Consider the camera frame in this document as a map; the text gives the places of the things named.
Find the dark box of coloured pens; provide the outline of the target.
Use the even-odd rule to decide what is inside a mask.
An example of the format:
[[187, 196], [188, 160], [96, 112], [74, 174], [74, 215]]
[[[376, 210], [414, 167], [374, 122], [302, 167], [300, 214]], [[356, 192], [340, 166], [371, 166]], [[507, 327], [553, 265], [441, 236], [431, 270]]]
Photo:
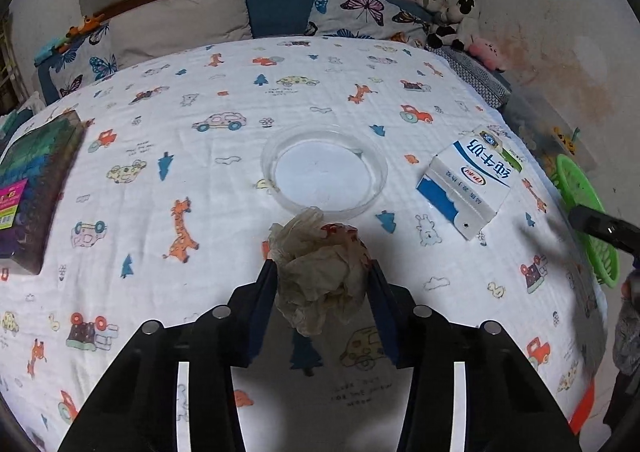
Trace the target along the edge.
[[1, 279], [42, 269], [52, 219], [86, 126], [69, 110], [13, 142], [1, 161]]

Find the green plastic mesh basket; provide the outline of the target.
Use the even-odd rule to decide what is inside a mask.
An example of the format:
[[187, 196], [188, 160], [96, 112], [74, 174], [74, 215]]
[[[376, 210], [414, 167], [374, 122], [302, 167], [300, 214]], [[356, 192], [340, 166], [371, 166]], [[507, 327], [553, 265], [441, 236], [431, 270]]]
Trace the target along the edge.
[[568, 221], [580, 233], [598, 282], [613, 288], [620, 277], [620, 260], [601, 227], [605, 210], [600, 198], [582, 168], [568, 156], [558, 155], [555, 169], [554, 183], [567, 209]]

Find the black white plush cow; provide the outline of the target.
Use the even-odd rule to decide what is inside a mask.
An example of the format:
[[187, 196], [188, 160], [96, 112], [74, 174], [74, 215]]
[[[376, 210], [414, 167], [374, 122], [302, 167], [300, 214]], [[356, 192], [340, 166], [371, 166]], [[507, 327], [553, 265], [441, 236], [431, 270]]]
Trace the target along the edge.
[[466, 51], [478, 32], [476, 0], [417, 0], [432, 18], [427, 30], [426, 42], [432, 49], [449, 47], [454, 51]]

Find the clear plastic bowl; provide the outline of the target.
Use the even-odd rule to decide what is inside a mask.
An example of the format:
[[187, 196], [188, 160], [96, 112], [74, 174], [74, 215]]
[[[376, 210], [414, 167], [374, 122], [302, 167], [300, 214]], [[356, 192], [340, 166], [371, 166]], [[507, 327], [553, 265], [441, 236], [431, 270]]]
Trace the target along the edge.
[[369, 138], [331, 124], [278, 131], [262, 148], [260, 166], [282, 208], [297, 215], [315, 207], [338, 221], [366, 212], [388, 177], [386, 159]]

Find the printed white table cloth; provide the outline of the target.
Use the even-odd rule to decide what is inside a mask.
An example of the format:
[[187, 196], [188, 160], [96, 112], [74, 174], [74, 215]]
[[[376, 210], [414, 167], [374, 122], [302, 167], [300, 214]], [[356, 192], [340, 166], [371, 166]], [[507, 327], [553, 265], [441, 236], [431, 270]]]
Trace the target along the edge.
[[495, 319], [565, 415], [606, 341], [603, 294], [520, 139], [433, 53], [265, 38], [140, 63], [69, 92], [88, 131], [35, 276], [1, 282], [1, 390], [54, 451], [143, 321], [193, 321], [265, 256], [285, 298], [238, 377], [256, 451], [390, 448], [408, 377], [365, 305], [329, 297], [358, 257], [450, 320]]

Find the tissue paper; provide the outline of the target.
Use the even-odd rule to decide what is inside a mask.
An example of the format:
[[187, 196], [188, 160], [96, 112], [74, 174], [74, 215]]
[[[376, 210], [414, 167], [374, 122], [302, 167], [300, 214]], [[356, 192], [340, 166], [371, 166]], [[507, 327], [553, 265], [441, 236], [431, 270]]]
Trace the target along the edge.
[[294, 330], [317, 336], [330, 314], [344, 324], [356, 316], [371, 261], [357, 228], [329, 222], [311, 207], [273, 224], [267, 243], [278, 267], [276, 307]]

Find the butterfly print pillow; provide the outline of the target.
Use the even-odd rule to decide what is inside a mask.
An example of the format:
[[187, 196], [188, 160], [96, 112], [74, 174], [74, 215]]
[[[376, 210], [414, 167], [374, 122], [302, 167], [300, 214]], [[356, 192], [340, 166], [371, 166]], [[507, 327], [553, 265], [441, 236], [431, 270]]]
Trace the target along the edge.
[[391, 40], [423, 48], [427, 20], [387, 0], [314, 0], [307, 36]]

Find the white blue milk carton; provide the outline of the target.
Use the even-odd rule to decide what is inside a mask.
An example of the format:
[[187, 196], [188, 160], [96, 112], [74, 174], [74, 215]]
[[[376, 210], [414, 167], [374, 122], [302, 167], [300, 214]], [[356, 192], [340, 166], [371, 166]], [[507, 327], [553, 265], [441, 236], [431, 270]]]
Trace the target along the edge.
[[416, 190], [469, 241], [497, 216], [523, 166], [495, 129], [478, 127], [435, 154]]

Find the beige cushion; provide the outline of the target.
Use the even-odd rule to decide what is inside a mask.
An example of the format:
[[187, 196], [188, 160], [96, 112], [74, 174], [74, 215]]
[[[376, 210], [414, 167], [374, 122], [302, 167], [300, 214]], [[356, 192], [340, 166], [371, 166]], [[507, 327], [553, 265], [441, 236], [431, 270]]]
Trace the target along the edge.
[[110, 35], [120, 68], [253, 37], [246, 0], [153, 1], [111, 19]]

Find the butterfly pillow at left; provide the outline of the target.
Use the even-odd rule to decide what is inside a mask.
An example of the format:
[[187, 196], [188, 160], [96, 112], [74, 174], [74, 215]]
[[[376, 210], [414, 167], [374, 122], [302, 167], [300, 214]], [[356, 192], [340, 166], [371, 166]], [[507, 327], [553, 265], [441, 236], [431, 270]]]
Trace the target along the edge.
[[117, 71], [109, 22], [88, 35], [76, 37], [66, 51], [51, 54], [36, 69], [46, 105], [109, 78]]

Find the pink plush toy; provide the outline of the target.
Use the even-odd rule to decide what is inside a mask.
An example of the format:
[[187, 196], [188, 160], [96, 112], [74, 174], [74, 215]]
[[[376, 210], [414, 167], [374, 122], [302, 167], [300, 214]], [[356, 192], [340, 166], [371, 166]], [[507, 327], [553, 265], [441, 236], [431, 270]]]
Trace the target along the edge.
[[470, 56], [480, 61], [489, 71], [503, 73], [506, 71], [506, 60], [498, 47], [487, 39], [477, 37], [469, 45]]

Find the clear plastic toy bin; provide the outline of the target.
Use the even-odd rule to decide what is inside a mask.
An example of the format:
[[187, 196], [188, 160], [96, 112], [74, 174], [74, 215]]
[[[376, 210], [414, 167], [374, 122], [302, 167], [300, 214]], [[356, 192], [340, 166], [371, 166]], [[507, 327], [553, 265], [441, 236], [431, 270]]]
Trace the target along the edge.
[[537, 90], [514, 85], [501, 112], [506, 124], [548, 176], [555, 172], [556, 157], [560, 154], [585, 172], [596, 169], [596, 160], [579, 140], [580, 130], [572, 128]]

